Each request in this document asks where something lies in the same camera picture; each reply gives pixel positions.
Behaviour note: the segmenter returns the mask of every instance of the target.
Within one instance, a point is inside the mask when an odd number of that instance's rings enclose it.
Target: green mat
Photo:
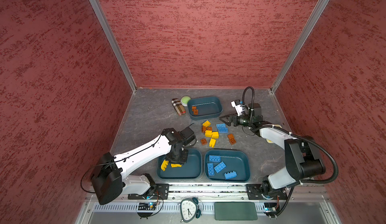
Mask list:
[[[215,202],[216,221],[254,221],[258,219],[253,202]]]

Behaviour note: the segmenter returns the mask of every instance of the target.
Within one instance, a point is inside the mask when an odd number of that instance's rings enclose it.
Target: blue lego brick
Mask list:
[[[209,176],[215,175],[215,171],[213,169],[213,163],[208,163],[208,175]]]
[[[217,130],[218,130],[219,134],[227,134],[228,133],[227,127],[218,127]]]
[[[221,162],[221,157],[218,155],[209,155],[209,162]]]
[[[217,173],[219,173],[222,169],[224,169],[226,167],[226,165],[224,164],[224,162],[221,161],[221,163],[219,163],[218,165],[215,166],[215,171]]]
[[[225,173],[225,179],[235,178],[237,176],[236,171]]]
[[[219,127],[227,127],[225,124],[216,124],[216,128],[219,129]]]

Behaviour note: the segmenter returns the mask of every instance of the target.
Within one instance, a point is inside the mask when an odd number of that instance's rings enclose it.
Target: gray stone surface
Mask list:
[[[123,153],[137,148],[154,139],[165,128],[175,128],[177,131],[181,131],[191,123],[194,123],[191,125],[191,129],[195,132],[198,140],[194,148],[198,149],[204,157],[205,153],[212,149],[209,147],[209,144],[203,146],[200,143],[200,139],[205,137],[201,133],[201,125],[205,120],[191,120],[188,111],[185,115],[179,116],[171,104],[171,99],[181,99],[185,95],[191,98],[216,96],[221,101],[223,107],[221,116],[223,116],[236,113],[230,102],[237,99],[241,100],[242,93],[243,90],[138,89],[133,97],[123,129],[112,149],[112,154]],[[248,90],[245,101],[249,103],[250,98],[251,91]],[[267,90],[255,90],[255,102],[261,105],[264,120],[275,124],[281,123],[278,110],[275,108]],[[211,126],[214,126],[214,129],[216,129],[216,124],[222,123],[218,118],[208,120],[211,122]],[[241,126],[231,126],[228,129],[229,133],[235,136],[237,143],[230,145],[227,135],[220,134],[219,139],[216,141],[215,149],[240,150],[247,154],[251,171],[251,177],[248,182],[261,182],[264,176],[284,167],[284,151],[279,146],[269,144],[263,138],[246,135]],[[162,180],[156,174],[156,165],[157,159],[154,159],[135,170],[132,174],[149,173],[156,182],[212,182],[206,177],[204,171],[196,179]]]

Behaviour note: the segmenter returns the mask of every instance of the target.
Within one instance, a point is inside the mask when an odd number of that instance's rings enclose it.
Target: blue plastic tray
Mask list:
[[[220,155],[221,161],[224,162],[226,167],[221,170],[219,173],[216,173],[215,175],[209,176],[208,175],[208,169],[207,169],[207,163],[209,162],[209,155]],[[250,169],[249,169],[249,161],[248,157],[241,151],[236,150],[209,150],[205,154],[205,174],[206,176],[211,180],[220,180],[225,182],[247,182],[250,178]],[[232,179],[225,179],[224,174],[236,171],[237,176]]]
[[[192,106],[197,108],[198,115],[193,114]],[[220,116],[222,105],[215,96],[194,98],[188,101],[188,110],[192,120],[211,119]]]
[[[188,149],[188,159],[182,167],[172,168],[169,163],[166,170],[162,171],[161,164],[164,160],[165,155],[158,158],[157,175],[161,179],[194,179],[201,174],[201,154],[197,149]]]

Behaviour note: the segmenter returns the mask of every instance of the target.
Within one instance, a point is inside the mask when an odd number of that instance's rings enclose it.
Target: red textured wall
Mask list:
[[[88,0],[0,0],[0,222],[72,224],[131,92]]]
[[[269,88],[317,0],[99,0],[137,86]]]
[[[276,95],[294,132],[337,159],[343,223],[385,223],[386,0],[331,0]]]

